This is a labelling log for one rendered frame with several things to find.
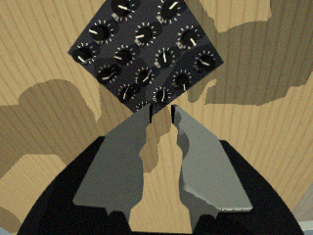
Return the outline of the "black knob box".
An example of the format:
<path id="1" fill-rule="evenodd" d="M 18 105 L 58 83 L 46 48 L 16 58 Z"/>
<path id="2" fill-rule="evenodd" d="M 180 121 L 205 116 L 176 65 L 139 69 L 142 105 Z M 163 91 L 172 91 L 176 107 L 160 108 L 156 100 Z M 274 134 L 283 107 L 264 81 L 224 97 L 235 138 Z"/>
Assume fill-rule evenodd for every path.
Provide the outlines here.
<path id="1" fill-rule="evenodd" d="M 106 0 L 67 53 L 152 116 L 223 64 L 184 0 Z"/>

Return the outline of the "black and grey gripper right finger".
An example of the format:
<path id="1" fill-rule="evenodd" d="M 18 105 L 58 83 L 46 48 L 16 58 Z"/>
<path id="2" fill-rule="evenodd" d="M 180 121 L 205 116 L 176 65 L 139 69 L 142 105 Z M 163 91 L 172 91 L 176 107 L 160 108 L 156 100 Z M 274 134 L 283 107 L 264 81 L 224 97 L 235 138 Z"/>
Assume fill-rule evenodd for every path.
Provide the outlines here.
<path id="1" fill-rule="evenodd" d="M 219 235 L 304 235 L 275 189 L 226 140 L 176 104 L 171 121 L 182 150 L 179 198 L 192 233 L 200 216 L 211 214 Z"/>

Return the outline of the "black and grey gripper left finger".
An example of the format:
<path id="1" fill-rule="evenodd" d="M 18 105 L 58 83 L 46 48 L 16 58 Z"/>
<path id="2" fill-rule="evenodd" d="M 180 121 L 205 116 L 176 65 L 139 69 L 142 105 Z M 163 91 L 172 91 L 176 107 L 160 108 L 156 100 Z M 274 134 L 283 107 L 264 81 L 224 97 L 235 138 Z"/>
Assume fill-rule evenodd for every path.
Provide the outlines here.
<path id="1" fill-rule="evenodd" d="M 143 197 L 139 152 L 147 142 L 153 104 L 99 136 L 47 186 L 17 235 L 83 235 L 107 230 L 109 214 L 130 212 Z"/>

